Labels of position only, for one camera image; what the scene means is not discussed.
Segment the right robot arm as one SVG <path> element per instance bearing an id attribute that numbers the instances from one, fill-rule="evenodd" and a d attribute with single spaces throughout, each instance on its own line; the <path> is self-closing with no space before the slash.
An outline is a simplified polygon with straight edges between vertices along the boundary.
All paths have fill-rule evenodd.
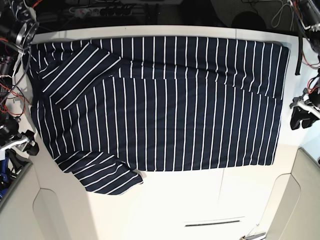
<path id="1" fill-rule="evenodd" d="M 35 156 L 39 152 L 34 133 L 19 132 L 22 113 L 12 113 L 7 99 L 19 98 L 27 102 L 18 85 L 30 68 L 31 57 L 26 64 L 23 57 L 30 51 L 39 23 L 33 8 L 33 0 L 2 0 L 0 2 L 0 149 L 17 148 Z"/>

